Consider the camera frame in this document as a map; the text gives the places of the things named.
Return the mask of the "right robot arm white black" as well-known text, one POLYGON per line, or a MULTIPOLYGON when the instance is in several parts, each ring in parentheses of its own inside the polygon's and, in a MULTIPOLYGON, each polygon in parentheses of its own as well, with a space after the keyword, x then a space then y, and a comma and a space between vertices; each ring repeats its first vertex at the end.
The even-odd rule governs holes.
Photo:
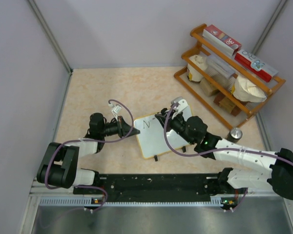
POLYGON ((227 161, 249 168, 248 171, 224 169, 218 187, 224 193, 233 189, 272 189, 277 195, 293 200, 293 152, 282 148, 278 152, 243 147, 207 131, 198 117, 184 119, 176 109, 162 109, 155 114, 164 132, 172 130, 187 143, 194 145, 195 155, 227 161))

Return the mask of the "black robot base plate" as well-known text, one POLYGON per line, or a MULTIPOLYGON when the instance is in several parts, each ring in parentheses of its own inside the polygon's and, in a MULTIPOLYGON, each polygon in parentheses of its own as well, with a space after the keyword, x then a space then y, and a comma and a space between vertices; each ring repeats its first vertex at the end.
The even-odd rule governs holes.
POLYGON ((93 185, 108 193, 108 202, 196 202, 235 194, 218 183, 218 174, 100 174, 93 185))

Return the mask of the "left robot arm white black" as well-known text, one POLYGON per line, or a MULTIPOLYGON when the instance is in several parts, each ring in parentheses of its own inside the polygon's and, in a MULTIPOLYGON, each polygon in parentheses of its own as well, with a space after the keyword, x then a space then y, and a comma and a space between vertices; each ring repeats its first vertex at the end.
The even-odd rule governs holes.
POLYGON ((69 143, 51 142, 44 154, 37 172, 37 181, 48 186, 70 188, 84 185, 90 193, 100 190, 101 182, 96 172, 78 168, 78 159, 99 153, 105 144, 105 137, 138 135, 140 130, 127 124, 122 116, 107 122, 101 113, 90 116, 89 129, 84 138, 69 143))

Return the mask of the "white board yellow frame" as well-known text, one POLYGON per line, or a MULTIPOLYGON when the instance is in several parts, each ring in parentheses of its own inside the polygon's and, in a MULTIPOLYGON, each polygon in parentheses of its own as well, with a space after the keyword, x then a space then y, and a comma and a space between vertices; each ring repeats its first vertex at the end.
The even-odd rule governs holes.
MULTIPOLYGON (((151 120, 152 116, 155 116, 155 113, 134 120, 134 127, 140 130, 140 134, 136 135, 136 137, 144 159, 152 158, 155 155, 160 156, 171 151, 165 142, 163 127, 157 119, 151 120)), ((183 111, 183 117, 187 120, 191 116, 191 107, 188 106, 183 111)), ((175 131, 171 130, 166 134, 170 145, 175 150, 181 149, 183 146, 189 146, 189 143, 175 131)))

